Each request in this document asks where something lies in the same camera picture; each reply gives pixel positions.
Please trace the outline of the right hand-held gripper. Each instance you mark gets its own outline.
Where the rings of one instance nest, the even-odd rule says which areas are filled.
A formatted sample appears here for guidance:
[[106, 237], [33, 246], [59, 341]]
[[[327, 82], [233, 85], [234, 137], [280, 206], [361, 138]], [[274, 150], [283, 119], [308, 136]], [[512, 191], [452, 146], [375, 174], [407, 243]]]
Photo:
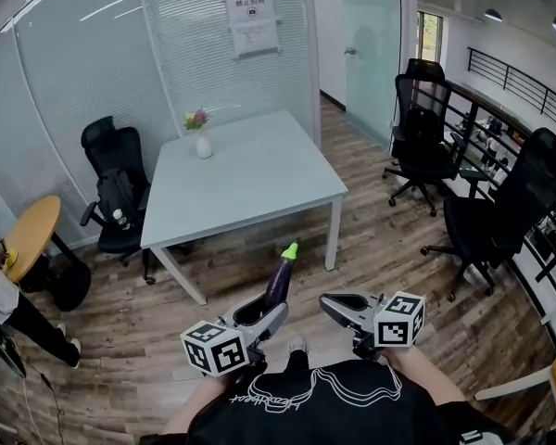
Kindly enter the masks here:
[[401, 291], [390, 299], [366, 292], [327, 293], [319, 303], [336, 323], [355, 330], [353, 353], [362, 359], [380, 349], [412, 346], [424, 325], [425, 297]]

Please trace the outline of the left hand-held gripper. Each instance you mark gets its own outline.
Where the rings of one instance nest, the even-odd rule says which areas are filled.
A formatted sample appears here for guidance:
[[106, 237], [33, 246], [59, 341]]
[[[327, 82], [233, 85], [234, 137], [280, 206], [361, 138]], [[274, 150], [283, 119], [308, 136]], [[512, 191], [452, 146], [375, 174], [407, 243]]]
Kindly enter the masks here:
[[288, 314], [281, 302], [268, 312], [264, 294], [233, 305], [216, 322], [200, 321], [181, 334], [188, 363], [204, 375], [221, 377], [262, 362], [258, 345], [270, 339]]

